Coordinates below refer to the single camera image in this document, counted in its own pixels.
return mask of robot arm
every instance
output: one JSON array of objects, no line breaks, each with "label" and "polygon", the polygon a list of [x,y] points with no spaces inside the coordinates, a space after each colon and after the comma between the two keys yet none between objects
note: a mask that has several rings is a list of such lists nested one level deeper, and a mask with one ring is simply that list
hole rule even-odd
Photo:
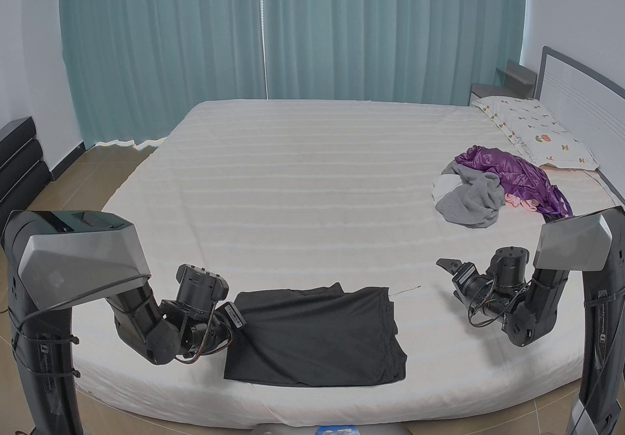
[{"label": "robot arm", "polygon": [[489,319],[475,327],[501,322],[517,346],[549,333],[569,271],[582,271],[586,343],[579,399],[567,435],[608,435],[621,410],[616,402],[625,365],[625,211],[613,207],[543,225],[534,258],[534,274],[525,282],[529,252],[498,249],[486,274],[473,263],[439,259],[452,275],[454,295],[469,320],[478,312]]},{"label": "robot arm", "polygon": [[[71,308],[105,298],[119,337],[153,364],[193,363],[245,320],[228,284],[192,265],[178,268],[176,300],[160,305],[134,225],[94,211],[23,211],[0,239],[8,261],[12,347],[37,435],[82,435],[76,404]],[[178,359],[177,355],[189,359]]]}]

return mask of gray garment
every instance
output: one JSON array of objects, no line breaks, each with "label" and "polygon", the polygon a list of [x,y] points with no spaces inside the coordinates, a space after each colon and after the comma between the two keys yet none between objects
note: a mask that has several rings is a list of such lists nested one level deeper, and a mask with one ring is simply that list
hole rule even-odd
[{"label": "gray garment", "polygon": [[497,221],[506,194],[495,173],[482,173],[451,161],[441,174],[457,174],[463,184],[436,203],[436,211],[450,223],[486,228]]}]

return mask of bed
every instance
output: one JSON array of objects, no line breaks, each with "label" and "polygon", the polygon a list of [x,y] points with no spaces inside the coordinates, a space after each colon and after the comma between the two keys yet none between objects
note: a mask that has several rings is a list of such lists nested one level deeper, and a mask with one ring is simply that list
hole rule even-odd
[{"label": "bed", "polygon": [[[545,86],[543,94],[566,92],[575,76],[558,77],[559,65],[549,62],[543,58],[541,85],[553,76],[562,86]],[[577,379],[584,342],[578,273],[571,273],[554,330],[520,349],[496,325],[471,328],[449,275],[435,267],[445,257],[485,269],[496,248],[512,244],[533,252],[544,223],[538,213],[506,206],[495,225],[468,229],[436,212],[433,179],[474,144],[516,153],[475,107],[293,100],[197,105],[105,206],[136,224],[157,299],[175,297],[174,275],[184,262],[223,275],[231,300],[242,290],[387,286],[408,355],[406,379],[358,388],[239,383],[222,378],[225,354],[193,366],[155,367],[119,340],[110,308],[96,301],[75,308],[77,383],[138,414],[250,428],[475,415]],[[619,201],[597,173],[551,169],[548,175],[576,214]],[[528,266],[528,277],[532,270]]]}]

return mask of tiled floor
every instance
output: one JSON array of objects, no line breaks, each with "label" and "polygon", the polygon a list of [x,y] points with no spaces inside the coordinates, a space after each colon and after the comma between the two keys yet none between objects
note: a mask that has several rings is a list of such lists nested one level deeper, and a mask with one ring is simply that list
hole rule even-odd
[{"label": "tiled floor", "polygon": [[[152,147],[96,147],[82,155],[50,183],[30,209],[101,209],[113,192],[148,157]],[[6,259],[0,251],[0,309],[6,308]],[[17,367],[11,356],[7,314],[0,315],[0,435],[29,431],[32,419],[24,399]],[[496,413],[445,421],[406,423],[415,435],[538,435],[564,434],[578,382],[567,384],[535,400]],[[150,419],[110,408],[83,392],[79,393],[82,421],[92,435],[244,435],[243,430],[206,428]],[[625,396],[621,389],[621,404]],[[625,434],[625,415],[615,430]]]}]

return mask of purple clothing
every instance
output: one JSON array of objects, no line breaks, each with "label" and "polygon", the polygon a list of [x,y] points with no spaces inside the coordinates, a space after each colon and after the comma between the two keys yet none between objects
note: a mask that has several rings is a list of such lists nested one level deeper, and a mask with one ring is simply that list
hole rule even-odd
[{"label": "purple clothing", "polygon": [[546,173],[523,158],[503,150],[473,145],[459,155],[456,162],[483,173],[495,173],[507,194],[525,201],[535,199],[538,212],[559,218],[573,215],[569,201],[549,182]]}]

